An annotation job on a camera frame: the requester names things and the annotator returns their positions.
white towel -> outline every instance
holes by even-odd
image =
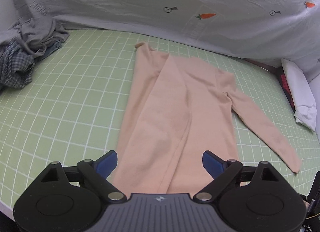
[[[297,123],[316,131],[316,101],[302,70],[293,62],[282,59],[282,66],[293,98]]]

logo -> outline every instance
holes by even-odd
[[[165,200],[165,198],[163,196],[158,196],[155,199],[158,200],[159,202],[162,202]]]
[[[39,13],[46,15],[49,11],[49,9],[45,8],[44,6],[36,3],[36,1],[34,1],[31,5],[31,8],[34,8],[36,11],[38,11]]]

carrot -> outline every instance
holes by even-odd
[[[196,18],[199,18],[199,20],[208,19],[208,18],[211,18],[215,15],[216,15],[215,13],[203,13],[203,14],[196,15]]]
[[[314,3],[309,3],[309,2],[305,2],[305,5],[306,5],[306,7],[308,7],[308,8],[313,8],[313,7],[316,6]]]

green grid sheet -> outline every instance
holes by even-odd
[[[13,207],[50,161],[75,165],[116,149],[134,68],[134,44],[147,41],[173,55],[200,57],[232,72],[237,86],[287,137],[302,159],[294,176],[233,114],[239,157],[245,165],[270,161],[300,193],[307,194],[320,170],[315,134],[295,123],[276,78],[240,59],[140,34],[108,30],[73,30],[63,48],[36,66],[22,90],[0,95],[0,200]]]

cable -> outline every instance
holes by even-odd
[[[320,215],[320,213],[318,213],[318,214],[316,214],[316,215],[314,215],[314,216],[312,216],[312,217],[308,217],[308,218],[306,218],[306,220],[311,219],[311,218],[314,218],[314,217],[319,216],[319,215]]]

